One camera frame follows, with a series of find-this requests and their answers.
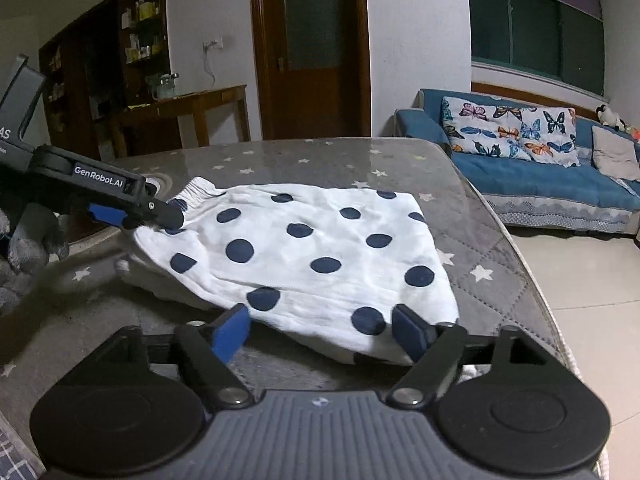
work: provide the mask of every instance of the beige floor tile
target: beige floor tile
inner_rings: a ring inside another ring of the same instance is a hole
[[[640,301],[554,314],[583,380],[605,402],[613,423],[640,412]]]
[[[640,478],[638,435],[640,435],[640,415],[613,427],[607,444],[611,480],[638,480]]]
[[[631,238],[513,238],[554,310],[640,300],[640,249]]]

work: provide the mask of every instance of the blue sofa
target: blue sofa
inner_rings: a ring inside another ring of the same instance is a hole
[[[441,128],[444,96],[487,106],[523,107],[530,104],[471,92],[422,89],[419,108],[396,111],[396,136],[425,139],[441,145],[504,224],[638,234],[640,182],[614,181],[601,174],[592,163],[591,127],[594,124],[601,126],[599,123],[577,118],[579,168],[457,153],[451,151],[449,139]],[[636,157],[639,155],[640,146],[636,144]]]

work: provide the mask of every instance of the wooden desk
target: wooden desk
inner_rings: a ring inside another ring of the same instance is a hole
[[[127,156],[127,143],[123,132],[125,126],[136,126],[146,121],[176,118],[184,115],[193,116],[198,146],[208,146],[209,130],[207,128],[206,111],[229,103],[238,104],[240,140],[248,142],[251,140],[251,135],[249,134],[249,118],[246,111],[245,88],[246,85],[242,85],[219,90],[194,92],[114,114],[111,117],[111,135],[116,156],[118,158]]]

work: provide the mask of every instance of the sofa armrest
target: sofa armrest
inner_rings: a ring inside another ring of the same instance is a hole
[[[400,137],[428,140],[439,145],[447,156],[451,156],[449,137],[424,110],[396,110],[396,134]]]

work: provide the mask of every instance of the throw pillow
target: throw pillow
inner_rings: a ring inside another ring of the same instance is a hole
[[[580,166],[573,108],[523,108],[518,142],[536,162]]]
[[[598,171],[613,178],[640,180],[634,142],[598,126],[592,126],[591,131],[593,163]]]
[[[442,127],[455,152],[531,160],[518,144],[520,109],[442,98]]]

